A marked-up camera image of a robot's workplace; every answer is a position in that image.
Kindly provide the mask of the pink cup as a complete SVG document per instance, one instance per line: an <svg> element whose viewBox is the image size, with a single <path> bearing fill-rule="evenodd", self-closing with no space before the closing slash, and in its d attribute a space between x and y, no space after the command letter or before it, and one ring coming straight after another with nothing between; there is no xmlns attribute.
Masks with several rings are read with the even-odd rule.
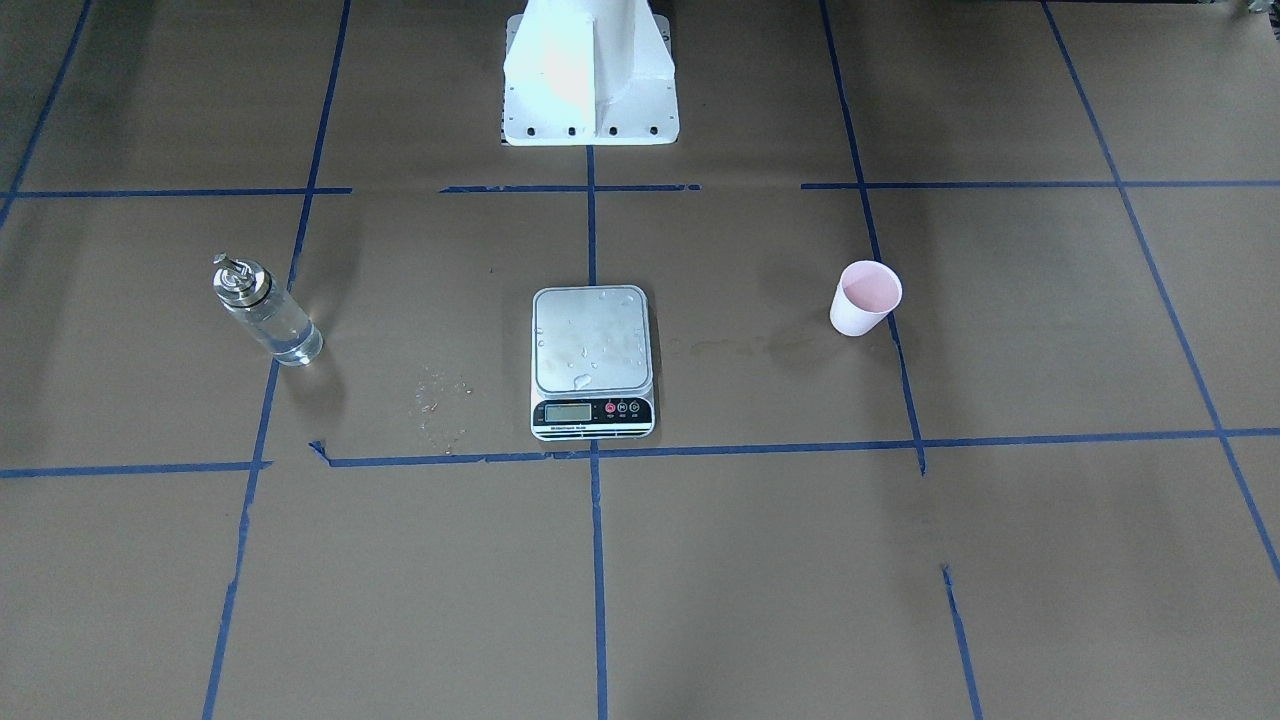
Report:
<svg viewBox="0 0 1280 720"><path fill-rule="evenodd" d="M829 305L829 324L846 337L860 337L887 318L902 301L902 283L890 266L859 260L847 265Z"/></svg>

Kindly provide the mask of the glass bottle with metal cap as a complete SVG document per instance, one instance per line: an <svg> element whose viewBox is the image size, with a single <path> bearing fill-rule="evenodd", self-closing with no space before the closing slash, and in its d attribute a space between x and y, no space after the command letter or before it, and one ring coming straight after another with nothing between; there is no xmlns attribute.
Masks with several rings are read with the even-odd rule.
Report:
<svg viewBox="0 0 1280 720"><path fill-rule="evenodd" d="M324 348L312 318L260 263L220 252L212 288L225 311L283 366L307 366Z"/></svg>

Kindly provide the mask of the digital kitchen scale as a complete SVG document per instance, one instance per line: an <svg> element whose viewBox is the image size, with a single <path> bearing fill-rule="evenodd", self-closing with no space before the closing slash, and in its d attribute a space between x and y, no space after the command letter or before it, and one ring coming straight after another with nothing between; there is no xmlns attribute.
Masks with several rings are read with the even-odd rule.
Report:
<svg viewBox="0 0 1280 720"><path fill-rule="evenodd" d="M657 428L650 313L640 287L539 290L530 327L536 439L636 439Z"/></svg>

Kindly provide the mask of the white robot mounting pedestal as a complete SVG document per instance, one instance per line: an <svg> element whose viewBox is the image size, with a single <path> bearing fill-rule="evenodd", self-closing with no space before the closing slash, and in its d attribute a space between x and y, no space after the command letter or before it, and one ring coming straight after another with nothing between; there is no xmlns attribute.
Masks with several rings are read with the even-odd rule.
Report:
<svg viewBox="0 0 1280 720"><path fill-rule="evenodd" d="M657 146L681 133L669 18L649 1L529 1L506 22L509 146Z"/></svg>

